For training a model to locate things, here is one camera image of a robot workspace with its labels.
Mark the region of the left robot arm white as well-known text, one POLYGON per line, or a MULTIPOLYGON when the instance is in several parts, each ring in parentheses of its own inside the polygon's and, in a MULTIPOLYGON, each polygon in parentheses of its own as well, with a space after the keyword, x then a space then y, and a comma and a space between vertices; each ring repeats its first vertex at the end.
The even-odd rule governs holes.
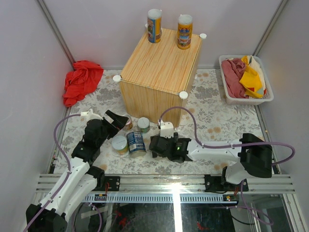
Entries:
POLYGON ((106 140, 113 138, 127 123, 128 117, 107 110, 112 122, 91 109, 79 114, 85 118, 82 140, 74 148, 71 158, 65 157, 68 168, 49 193, 26 210, 26 232, 64 232, 82 199, 92 190, 106 186, 104 170, 93 166, 106 140))

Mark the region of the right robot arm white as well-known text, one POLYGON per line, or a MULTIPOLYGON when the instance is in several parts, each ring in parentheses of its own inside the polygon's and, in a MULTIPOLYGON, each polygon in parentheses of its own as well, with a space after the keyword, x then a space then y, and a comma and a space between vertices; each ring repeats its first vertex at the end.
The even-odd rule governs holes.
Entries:
POLYGON ((170 138, 155 135, 151 137, 149 149, 153 158, 167 158, 178 163, 207 157, 232 161, 233 165, 222 168, 221 176, 204 176, 206 192, 235 191, 247 178, 272 177, 272 147, 263 144, 262 140, 250 133, 231 142, 210 142, 207 147, 194 139, 180 138, 178 133, 170 138))

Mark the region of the tall yellow congee can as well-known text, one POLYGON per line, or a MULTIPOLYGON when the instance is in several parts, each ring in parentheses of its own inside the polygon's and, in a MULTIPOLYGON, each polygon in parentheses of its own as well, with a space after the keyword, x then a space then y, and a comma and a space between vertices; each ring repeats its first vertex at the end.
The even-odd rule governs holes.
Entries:
POLYGON ((178 18, 177 46, 182 49, 188 49, 191 45, 193 29, 193 18, 188 14, 182 14, 178 18))

